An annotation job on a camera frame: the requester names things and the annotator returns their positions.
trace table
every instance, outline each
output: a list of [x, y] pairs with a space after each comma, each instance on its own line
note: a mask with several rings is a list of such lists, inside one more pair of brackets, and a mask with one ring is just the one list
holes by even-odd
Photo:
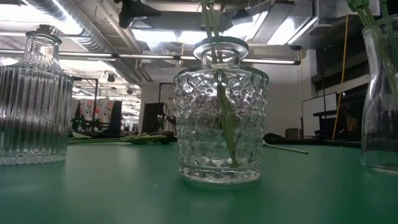
[[360, 150], [264, 148], [253, 186], [211, 189], [177, 173], [177, 145], [70, 146], [66, 162], [0, 166], [0, 223], [397, 223], [398, 177]]

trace ceiling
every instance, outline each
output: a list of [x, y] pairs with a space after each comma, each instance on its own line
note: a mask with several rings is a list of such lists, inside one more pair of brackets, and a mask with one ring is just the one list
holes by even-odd
[[[76, 35], [81, 32], [79, 20], [85, 25], [85, 35], [95, 35], [93, 41], [102, 41], [113, 53], [141, 54], [174, 54], [192, 55], [193, 45], [206, 37], [201, 18], [199, 2], [184, 0], [147, 0], [143, 1], [151, 7], [162, 11], [161, 17], [148, 17], [136, 20], [132, 27], [122, 30], [118, 27], [118, 13], [121, 3], [113, 0], [20, 0], [32, 4], [57, 3], [55, 7], [63, 7], [59, 13], [65, 13], [66, 22], [60, 22], [50, 11], [26, 5], [2, 4], [0, 14], [0, 49], [24, 49], [26, 37], [24, 33], [38, 28], [39, 24], [49, 24], [54, 34], [59, 36], [63, 44], [60, 51], [92, 52], [81, 44]], [[301, 45], [305, 49], [325, 47], [343, 38], [345, 16], [341, 12], [343, 0], [220, 0], [215, 1], [215, 9], [220, 22], [222, 35], [232, 35], [245, 40], [250, 46], [249, 58], [269, 58], [281, 60], [298, 60], [297, 52], [290, 49], [289, 44]], [[238, 9], [245, 9], [249, 14], [238, 24], [234, 18]], [[72, 16], [68, 13], [75, 9]], [[351, 17], [350, 32], [360, 28], [359, 20]], [[318, 24], [331, 24], [326, 32], [310, 35], [308, 32]], [[0, 55], [0, 62], [13, 62], [10, 56]], [[120, 70], [116, 62], [91, 60], [61, 60], [60, 65], [70, 75], [84, 78], [98, 78], [103, 88], [114, 87], [112, 90], [101, 89], [100, 96], [116, 96], [127, 94], [129, 86], [140, 86], [145, 82], [172, 82], [174, 75], [186, 67], [198, 65], [196, 61], [165, 61], [124, 59], [124, 70]], [[107, 74], [115, 74], [115, 82], [108, 83]], [[92, 86], [93, 82], [75, 82], [76, 86]], [[135, 99], [139, 101], [141, 91], [134, 89]]]

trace glass vase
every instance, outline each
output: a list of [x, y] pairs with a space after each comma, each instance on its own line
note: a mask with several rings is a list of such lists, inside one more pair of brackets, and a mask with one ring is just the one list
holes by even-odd
[[398, 16], [363, 30], [370, 81], [363, 109], [361, 163], [398, 174]]
[[216, 184], [260, 176], [268, 76], [240, 65], [248, 45], [233, 37], [201, 41], [202, 65], [175, 77], [180, 173]]
[[56, 36], [26, 33], [23, 58], [0, 67], [0, 165], [65, 159], [73, 79], [58, 64]]

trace clear glass vase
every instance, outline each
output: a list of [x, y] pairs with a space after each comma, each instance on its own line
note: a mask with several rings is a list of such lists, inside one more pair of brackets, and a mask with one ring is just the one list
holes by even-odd
[[61, 161], [68, 146], [73, 79], [56, 36], [28, 32], [25, 54], [0, 67], [0, 165]]
[[363, 30], [370, 82], [363, 109], [361, 163], [398, 174], [398, 16]]
[[240, 65], [248, 45], [207, 38], [194, 50], [202, 65], [175, 77], [180, 173], [216, 184], [260, 176], [268, 76]]

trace green table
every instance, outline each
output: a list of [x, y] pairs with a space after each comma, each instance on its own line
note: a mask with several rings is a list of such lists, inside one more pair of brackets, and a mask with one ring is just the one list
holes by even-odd
[[66, 162], [0, 166], [0, 223], [398, 223], [398, 177], [360, 150], [264, 148], [260, 181], [207, 189], [177, 172], [177, 145], [70, 146]]

